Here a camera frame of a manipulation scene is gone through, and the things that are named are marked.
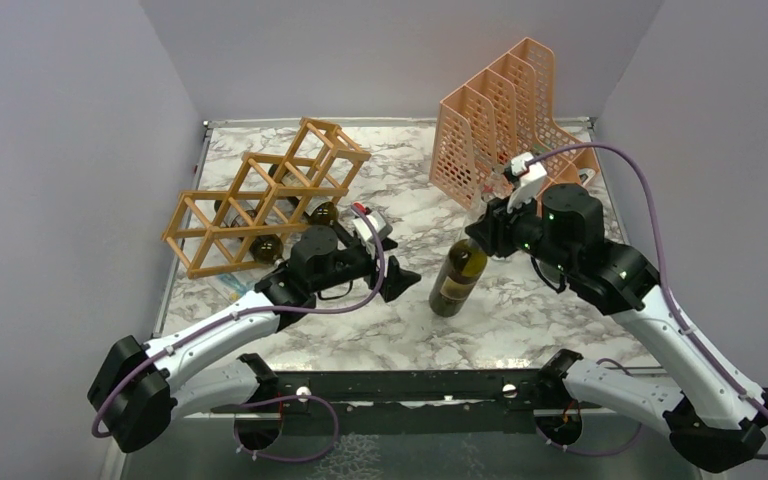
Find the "dark wine bottle black neck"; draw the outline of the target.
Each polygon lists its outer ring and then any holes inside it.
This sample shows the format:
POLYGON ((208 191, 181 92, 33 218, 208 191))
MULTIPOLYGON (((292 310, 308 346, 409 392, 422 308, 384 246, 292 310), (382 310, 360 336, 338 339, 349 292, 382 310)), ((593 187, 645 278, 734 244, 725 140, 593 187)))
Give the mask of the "dark wine bottle black neck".
POLYGON ((452 317, 459 313, 482 276, 487 262, 487 254, 475 240, 464 237, 455 242, 431 289, 431 310, 441 317, 452 317))

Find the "green wine bottle white label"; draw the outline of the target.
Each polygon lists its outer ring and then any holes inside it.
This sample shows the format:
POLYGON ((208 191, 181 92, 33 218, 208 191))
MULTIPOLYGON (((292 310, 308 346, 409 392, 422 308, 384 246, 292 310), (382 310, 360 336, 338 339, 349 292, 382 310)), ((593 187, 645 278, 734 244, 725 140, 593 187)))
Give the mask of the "green wine bottle white label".
MULTIPOLYGON (((269 168, 268 173, 270 176, 277 178, 276 174, 278 169, 278 165, 272 165, 269 168)), ((291 171, 286 171, 280 180, 280 183, 286 187, 305 187, 304 183, 291 171)), ((285 200, 289 202, 294 209, 297 209, 297 207, 299 207, 301 203, 305 201, 304 199, 307 199, 307 203, 304 205, 301 219, 303 219, 305 222, 310 225, 321 226, 333 226, 337 222, 339 216, 337 206, 330 197, 323 195, 298 194, 285 198, 285 200)))

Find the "green wine bottle silver neck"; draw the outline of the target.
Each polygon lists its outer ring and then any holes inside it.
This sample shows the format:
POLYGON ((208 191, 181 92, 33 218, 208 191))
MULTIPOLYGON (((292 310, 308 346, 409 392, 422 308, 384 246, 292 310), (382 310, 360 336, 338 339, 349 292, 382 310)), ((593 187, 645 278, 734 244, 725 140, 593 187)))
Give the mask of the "green wine bottle silver neck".
MULTIPOLYGON (((247 223, 239 212, 230 206, 221 221, 223 227, 244 227, 247 223)), ((272 265, 283 258, 284 243, 276 234, 255 236, 249 249, 252 259, 258 263, 272 265)))

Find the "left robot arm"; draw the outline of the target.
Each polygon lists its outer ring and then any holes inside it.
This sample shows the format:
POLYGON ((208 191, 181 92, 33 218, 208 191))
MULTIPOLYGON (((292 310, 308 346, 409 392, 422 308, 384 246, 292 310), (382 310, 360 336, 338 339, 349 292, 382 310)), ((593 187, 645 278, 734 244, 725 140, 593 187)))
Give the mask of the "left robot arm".
POLYGON ((250 342, 276 334, 318 307, 320 292, 356 280, 369 294, 338 308, 358 310, 375 296, 390 302, 418 283, 420 274, 405 270, 387 256, 396 242, 380 234, 373 219, 360 216, 357 232, 341 225, 312 226, 292 247, 290 256, 255 287, 220 312, 176 334, 138 341, 128 335, 113 343, 87 393, 95 410, 91 434, 112 438, 124 453, 156 440, 181 417, 208 407, 221 390, 235 390, 245 407, 258 411, 273 401, 273 375, 259 356, 211 380, 205 369, 250 342))

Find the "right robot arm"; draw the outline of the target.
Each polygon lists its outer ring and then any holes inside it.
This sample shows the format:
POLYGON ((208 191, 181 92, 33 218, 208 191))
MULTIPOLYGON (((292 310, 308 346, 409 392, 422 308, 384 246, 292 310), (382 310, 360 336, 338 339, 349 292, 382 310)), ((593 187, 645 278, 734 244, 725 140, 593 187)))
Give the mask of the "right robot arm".
POLYGON ((740 374, 682 316, 643 254, 606 238, 602 204, 583 187, 555 185, 517 206, 493 199, 465 231, 489 255, 522 251, 557 269, 572 292, 631 333, 674 380, 670 388, 642 382, 563 349, 538 374, 545 404, 576 400, 611 409, 667 437, 708 472, 761 458, 768 388, 740 374))

